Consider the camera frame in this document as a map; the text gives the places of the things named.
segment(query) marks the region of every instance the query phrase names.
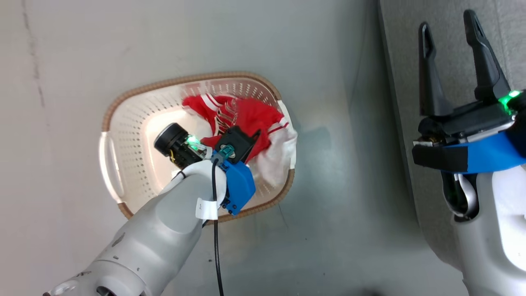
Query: gray floor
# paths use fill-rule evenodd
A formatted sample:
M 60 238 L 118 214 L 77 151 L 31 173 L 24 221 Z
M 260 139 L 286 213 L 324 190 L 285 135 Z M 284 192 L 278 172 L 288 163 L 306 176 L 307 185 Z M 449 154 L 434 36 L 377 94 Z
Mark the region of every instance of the gray floor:
M 0 116 L 3 133 L 19 146 L 34 147 L 37 136 L 43 144 L 41 154 L 9 148 L 14 156 L 3 162 L 13 172 L 2 187 L 20 196 L 6 199 L 12 204 L 0 215 L 13 225 L 2 232 L 4 247 L 24 256 L 0 258 L 19 271 L 2 275 L 2 294 L 53 287 L 87 266 L 125 222 L 104 188 L 96 154 L 111 100 L 166 78 L 242 70 L 263 75 L 281 92 L 299 132 L 298 159 L 280 207 L 220 225 L 225 293 L 466 295 L 460 272 L 436 258 L 416 223 L 372 1 L 2 6 L 8 46 L 0 50 L 10 66 L 2 89 L 12 98 Z M 18 114 L 30 116 L 12 125 Z M 34 186 L 14 182 L 27 178 Z M 212 240 L 207 227 L 164 296 L 218 295 Z M 32 270 L 29 285 L 15 276 L 25 269 Z

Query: cable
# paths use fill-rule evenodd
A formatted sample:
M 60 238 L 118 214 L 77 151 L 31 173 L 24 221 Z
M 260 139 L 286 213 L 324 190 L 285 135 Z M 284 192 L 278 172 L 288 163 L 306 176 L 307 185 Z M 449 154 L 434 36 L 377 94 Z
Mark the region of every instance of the cable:
M 217 191 L 216 191 L 216 166 L 219 159 L 215 159 L 212 164 L 212 195 L 214 201 L 217 201 Z M 218 228 L 217 220 L 214 220 L 214 251 L 216 254 L 216 273 L 217 273 L 217 285 L 219 286 L 219 295 L 225 296 L 223 293 L 223 281 L 221 280 L 221 267 L 219 266 L 219 242 L 218 242 Z

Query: brown woven basket rim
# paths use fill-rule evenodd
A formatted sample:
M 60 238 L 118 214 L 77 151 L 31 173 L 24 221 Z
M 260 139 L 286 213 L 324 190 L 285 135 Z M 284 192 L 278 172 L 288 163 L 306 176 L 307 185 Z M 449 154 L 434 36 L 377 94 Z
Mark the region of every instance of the brown woven basket rim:
M 109 131 L 109 124 L 110 124 L 110 122 L 112 120 L 112 116 L 115 113 L 115 110 L 117 110 L 119 105 L 121 105 L 125 100 L 127 100 L 127 99 L 129 99 L 129 98 L 131 98 L 133 96 L 136 96 L 136 95 L 142 94 L 142 93 L 146 93 L 146 92 L 149 92 L 149 91 L 153 91 L 153 90 L 156 90 L 156 89 L 159 89 L 159 88 L 177 85 L 177 84 L 197 82 L 197 81 L 201 81 L 201 80 L 225 79 L 225 78 L 248 78 L 248 79 L 255 80 L 255 81 L 263 84 L 264 86 L 266 86 L 270 90 L 270 92 L 272 92 L 272 94 L 274 95 L 274 97 L 277 100 L 281 100 L 281 95 L 279 94 L 279 92 L 276 89 L 276 87 L 274 85 L 272 85 L 272 83 L 270 83 L 264 77 L 262 77 L 260 75 L 257 75 L 257 74 L 254 74 L 254 73 L 251 73 L 251 72 L 232 71 L 232 72 L 217 72 L 217 73 L 185 76 L 185 77 L 168 79 L 168 80 L 163 80 L 163 81 L 160 81 L 160 82 L 147 84 L 147 85 L 134 88 L 132 90 L 129 90 L 129 91 L 121 94 L 108 107 L 108 110 L 106 111 L 106 114 L 104 115 L 104 118 L 103 118 L 102 131 L 103 132 L 108 132 Z M 294 169 L 291 169 L 291 170 L 289 170 L 289 173 L 288 173 L 288 176 L 287 176 L 287 180 L 286 180 L 285 184 L 283 185 L 283 188 L 281 189 L 279 194 L 277 194 L 272 200 L 270 200 L 270 201 L 268 201 L 266 203 L 263 203 L 263 204 L 261 204 L 259 206 L 255 206 L 255 207 L 253 207 L 251 209 L 242 210 L 236 216 L 232 216 L 232 215 L 220 216 L 219 217 L 219 222 L 225 222 L 225 221 L 230 221 L 230 220 L 234 220 L 234 219 L 237 219 L 237 218 L 242 218 L 242 217 L 245 217 L 245 216 L 257 213 L 257 212 L 261 212 L 263 210 L 266 210 L 266 209 L 278 204 L 281 200 L 283 200 L 285 198 L 285 195 L 287 195 L 287 193 L 289 192 L 293 181 L 294 181 Z M 118 205 L 120 211 L 122 212 L 122 214 L 127 219 L 130 219 L 131 217 L 133 217 L 132 211 L 128 208 L 128 206 L 126 205 L 125 202 L 118 203 L 117 205 Z

